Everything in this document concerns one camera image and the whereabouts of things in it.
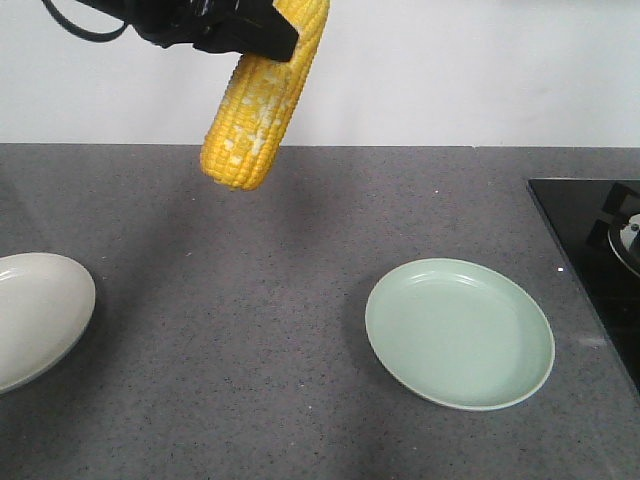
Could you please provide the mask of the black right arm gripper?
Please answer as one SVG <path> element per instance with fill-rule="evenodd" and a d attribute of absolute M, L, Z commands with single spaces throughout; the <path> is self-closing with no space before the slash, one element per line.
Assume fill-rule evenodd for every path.
<path fill-rule="evenodd" d="M 163 48 L 190 44 L 212 54 L 288 62 L 299 40 L 273 1 L 86 1 Z"/>

